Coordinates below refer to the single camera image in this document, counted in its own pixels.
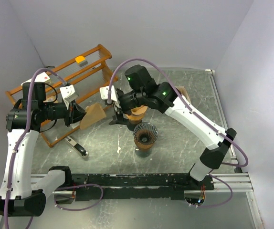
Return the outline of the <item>orange wooden rack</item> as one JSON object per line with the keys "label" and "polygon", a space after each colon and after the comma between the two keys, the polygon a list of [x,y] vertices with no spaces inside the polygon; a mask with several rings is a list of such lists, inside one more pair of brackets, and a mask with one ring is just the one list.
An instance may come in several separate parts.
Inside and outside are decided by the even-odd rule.
{"label": "orange wooden rack", "polygon": [[[96,47],[84,52],[81,54],[84,56],[88,64],[79,67],[75,62],[75,58],[68,60],[67,62],[55,67],[52,71],[59,74],[67,82],[75,86],[75,90],[78,92],[79,96],[76,99],[76,102],[81,105],[82,108],[86,108],[95,102],[94,96],[99,96],[99,88],[104,86],[109,86],[110,79],[112,77],[112,70],[107,66],[106,61],[112,58],[112,55],[108,49],[103,45],[98,44]],[[56,93],[59,95],[60,101],[60,87],[61,82],[57,80],[51,73],[48,73],[48,76],[52,80],[52,85],[56,92],[49,86],[46,86],[47,98],[52,99],[56,98]],[[22,95],[22,86],[19,85],[14,89],[5,92],[6,96],[9,98],[12,104],[15,104],[18,100],[18,95]],[[72,135],[77,131],[80,126],[74,124],[73,127],[67,127],[65,131],[61,131],[60,136],[55,137],[55,141],[50,141],[48,135],[41,133],[42,138],[46,144],[52,148],[61,140],[65,139],[66,136]]]}

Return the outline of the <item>clear glass ribbed dripper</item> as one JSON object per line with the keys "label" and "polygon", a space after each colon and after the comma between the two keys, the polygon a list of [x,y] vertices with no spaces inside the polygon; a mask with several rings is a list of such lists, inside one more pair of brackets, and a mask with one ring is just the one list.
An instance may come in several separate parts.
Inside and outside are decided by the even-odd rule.
{"label": "clear glass ribbed dripper", "polygon": [[151,123],[141,122],[133,131],[134,140],[142,145],[150,145],[158,139],[158,129]]}

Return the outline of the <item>white flat box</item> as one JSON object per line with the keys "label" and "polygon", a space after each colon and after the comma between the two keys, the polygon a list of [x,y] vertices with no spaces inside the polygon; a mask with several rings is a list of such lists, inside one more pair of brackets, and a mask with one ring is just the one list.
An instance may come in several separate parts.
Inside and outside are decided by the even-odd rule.
{"label": "white flat box", "polygon": [[51,78],[48,76],[48,74],[46,72],[43,72],[36,76],[34,83],[46,83],[46,84],[52,85],[53,82]]}

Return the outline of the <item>orange grey small box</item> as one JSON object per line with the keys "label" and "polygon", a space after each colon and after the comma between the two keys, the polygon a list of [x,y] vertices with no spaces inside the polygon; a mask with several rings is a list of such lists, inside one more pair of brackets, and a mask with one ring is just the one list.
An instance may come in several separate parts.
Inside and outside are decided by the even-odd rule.
{"label": "orange grey small box", "polygon": [[82,55],[77,56],[75,58],[75,62],[78,64],[79,67],[83,67],[83,66],[85,66],[85,65],[88,64],[87,59],[84,56],[82,56]]}

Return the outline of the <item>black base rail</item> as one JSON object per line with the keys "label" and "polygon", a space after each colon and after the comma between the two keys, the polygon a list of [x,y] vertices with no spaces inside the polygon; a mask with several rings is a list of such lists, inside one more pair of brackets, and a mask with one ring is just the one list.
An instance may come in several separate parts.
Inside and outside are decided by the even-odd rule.
{"label": "black base rail", "polygon": [[72,181],[57,191],[75,191],[76,201],[102,199],[169,198],[184,200],[184,193],[214,190],[212,178],[194,181],[188,173],[72,174]]}

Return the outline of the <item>brown paper coffee filter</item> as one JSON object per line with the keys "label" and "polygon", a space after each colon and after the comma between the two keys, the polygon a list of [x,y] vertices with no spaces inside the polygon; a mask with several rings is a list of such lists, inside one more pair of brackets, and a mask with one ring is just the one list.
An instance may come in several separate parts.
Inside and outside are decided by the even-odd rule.
{"label": "brown paper coffee filter", "polygon": [[147,109],[148,109],[148,107],[143,105],[143,106],[131,109],[131,113],[134,116],[142,115],[142,114],[144,114],[147,111]]}

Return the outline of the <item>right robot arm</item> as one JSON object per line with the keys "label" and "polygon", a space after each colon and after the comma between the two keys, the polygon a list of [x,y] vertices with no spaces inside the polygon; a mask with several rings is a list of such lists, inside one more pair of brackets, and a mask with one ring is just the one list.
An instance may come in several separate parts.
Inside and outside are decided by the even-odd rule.
{"label": "right robot arm", "polygon": [[170,83],[156,83],[148,70],[138,64],[125,71],[131,91],[123,93],[112,84],[100,89],[101,98],[107,104],[112,104],[115,116],[111,124],[123,124],[124,114],[130,114],[132,109],[147,106],[178,121],[205,145],[205,150],[193,165],[187,177],[187,185],[198,189],[203,184],[206,175],[218,169],[228,152],[231,141],[237,133],[234,129],[225,129],[190,104],[185,96]]}

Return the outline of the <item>silver black coffee scoop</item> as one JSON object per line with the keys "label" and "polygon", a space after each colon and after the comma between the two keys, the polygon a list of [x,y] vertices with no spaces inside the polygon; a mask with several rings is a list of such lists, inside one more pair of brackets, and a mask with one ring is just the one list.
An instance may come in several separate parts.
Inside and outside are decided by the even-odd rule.
{"label": "silver black coffee scoop", "polygon": [[88,151],[86,151],[86,149],[83,146],[81,146],[79,143],[73,140],[70,136],[66,136],[65,141],[76,151],[76,153],[80,157],[87,158],[89,156]]}

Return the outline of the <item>grey glass carafe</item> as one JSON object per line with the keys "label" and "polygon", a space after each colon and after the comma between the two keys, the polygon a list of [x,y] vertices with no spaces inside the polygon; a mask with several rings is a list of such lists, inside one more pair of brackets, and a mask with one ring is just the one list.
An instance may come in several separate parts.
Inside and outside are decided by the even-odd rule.
{"label": "grey glass carafe", "polygon": [[145,158],[151,155],[152,149],[142,149],[136,146],[134,152],[138,157]]}

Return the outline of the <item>dark glass carafe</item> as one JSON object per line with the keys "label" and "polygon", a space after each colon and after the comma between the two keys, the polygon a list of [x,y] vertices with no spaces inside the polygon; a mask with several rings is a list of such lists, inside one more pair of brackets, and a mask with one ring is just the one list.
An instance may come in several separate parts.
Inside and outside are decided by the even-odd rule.
{"label": "dark glass carafe", "polygon": [[140,122],[128,122],[126,126],[127,126],[128,130],[134,131],[135,127],[140,123],[141,123],[141,121]]}

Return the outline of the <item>aluminium frame rail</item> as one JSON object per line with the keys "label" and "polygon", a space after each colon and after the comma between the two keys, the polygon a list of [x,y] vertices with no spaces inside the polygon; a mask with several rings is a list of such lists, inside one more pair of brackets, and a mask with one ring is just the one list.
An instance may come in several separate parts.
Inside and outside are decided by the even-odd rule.
{"label": "aluminium frame rail", "polygon": [[[210,192],[249,192],[252,191],[252,184],[249,175],[246,173],[219,173],[210,176],[214,185],[214,190],[205,190]],[[184,195],[199,194],[196,191],[185,192]]]}

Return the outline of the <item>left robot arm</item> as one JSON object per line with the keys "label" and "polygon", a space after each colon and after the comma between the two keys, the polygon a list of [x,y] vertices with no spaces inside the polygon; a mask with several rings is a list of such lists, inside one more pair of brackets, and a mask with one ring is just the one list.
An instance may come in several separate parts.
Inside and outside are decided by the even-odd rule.
{"label": "left robot arm", "polygon": [[7,114],[8,156],[0,188],[0,215],[38,217],[57,188],[69,190],[73,186],[68,166],[51,167],[41,181],[31,184],[33,153],[42,123],[63,119],[70,126],[86,114],[75,101],[78,94],[73,85],[60,87],[61,102],[46,100],[46,85],[24,83],[22,98]]}

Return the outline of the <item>orange coffee filter box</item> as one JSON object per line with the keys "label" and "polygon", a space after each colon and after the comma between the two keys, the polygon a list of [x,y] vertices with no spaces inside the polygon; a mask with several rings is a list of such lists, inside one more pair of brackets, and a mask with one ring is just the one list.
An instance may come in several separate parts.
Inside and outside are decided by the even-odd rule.
{"label": "orange coffee filter box", "polygon": [[179,92],[186,98],[186,100],[191,103],[190,97],[188,95],[187,90],[184,86],[176,86],[176,88],[179,90]]}

